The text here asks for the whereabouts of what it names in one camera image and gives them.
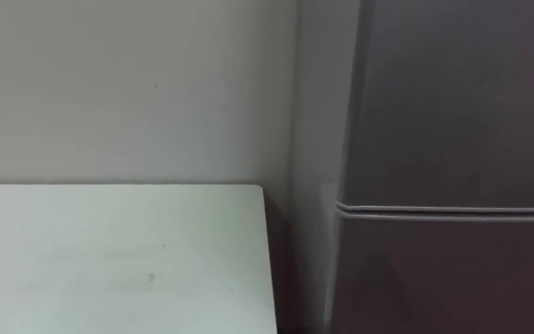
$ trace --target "gray refrigerator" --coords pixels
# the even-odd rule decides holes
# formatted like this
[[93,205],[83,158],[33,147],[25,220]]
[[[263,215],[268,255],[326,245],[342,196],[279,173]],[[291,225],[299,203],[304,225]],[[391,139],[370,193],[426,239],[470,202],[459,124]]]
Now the gray refrigerator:
[[534,1],[303,1],[299,29],[305,321],[534,332]]

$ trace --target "white table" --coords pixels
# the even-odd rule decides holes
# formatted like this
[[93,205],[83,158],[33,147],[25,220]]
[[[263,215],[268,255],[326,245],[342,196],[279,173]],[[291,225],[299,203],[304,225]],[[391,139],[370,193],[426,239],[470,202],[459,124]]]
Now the white table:
[[0,333],[275,334],[258,186],[0,186]]

